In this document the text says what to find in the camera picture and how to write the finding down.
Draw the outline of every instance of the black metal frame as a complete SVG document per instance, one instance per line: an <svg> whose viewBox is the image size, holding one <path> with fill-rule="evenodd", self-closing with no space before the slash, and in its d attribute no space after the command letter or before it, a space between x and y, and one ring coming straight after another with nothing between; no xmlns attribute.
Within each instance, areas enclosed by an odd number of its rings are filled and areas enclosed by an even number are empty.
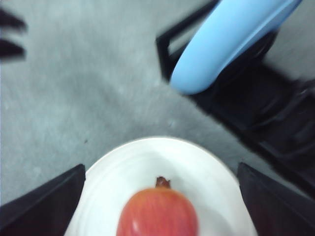
<svg viewBox="0 0 315 236"><path fill-rule="evenodd" d="M185 43L179 50L170 54L168 48L171 40L183 33L184 30L191 27L199 19L209 14L218 2L218 0L211 1L171 27L161 36L157 37L157 52L161 73L165 80L170 80L176 63L188 44ZM312 128L309 128L309 126L315 126L315 120L313 122L310 121L309 125L305 124L305 127L301 131L291 137L292 140L297 144L301 143L301 145L294 151L289 151L286 154L278 152L273 148L274 143L269 143L259 136L259 130L268 129L272 125L292 117L294 109L299 108L301 104L305 102L313 104L315 99L315 94L312 89L315 86L315 80L306 82L297 80L293 83L282 73L262 63L264 55L272 47L277 34L278 32L276 31L266 34L230 63L207 90L196 95L191 95L189 98L204 112L213 115L219 121L223 122L227 128L238 135L246 146L265 157L283 176L296 183L315 198L315 160L309 158L315 153L315 141L312 141L313 135L311 135ZM267 101L269 103L261 108L261 110L257 111L257 114L254 114L252 124L244 125L236 119L233 114L231 115L230 110L221 107L218 101L226 88L233 86L234 82L241 81L245 77L248 78L248 76L253 80L263 76L264 81L268 81L268 76L272 76L275 80L275 83L272 83L273 86L276 86L277 82L283 81L289 88L289 97L281 97L282 93L279 91L275 101ZM261 89L269 93L269 91L266 90L267 88L268 86L263 86ZM310 165L314 166L312 173L308 170Z"/></svg>

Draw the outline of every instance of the white plate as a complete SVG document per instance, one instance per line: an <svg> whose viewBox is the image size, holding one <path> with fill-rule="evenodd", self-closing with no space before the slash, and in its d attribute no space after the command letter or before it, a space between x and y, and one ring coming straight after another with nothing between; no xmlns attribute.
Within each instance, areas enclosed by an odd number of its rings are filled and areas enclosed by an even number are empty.
<svg viewBox="0 0 315 236"><path fill-rule="evenodd" d="M99 159L65 235L115 236L128 199L158 176L192 202L199 236L257 236L233 173L203 148L171 138L134 141Z"/></svg>

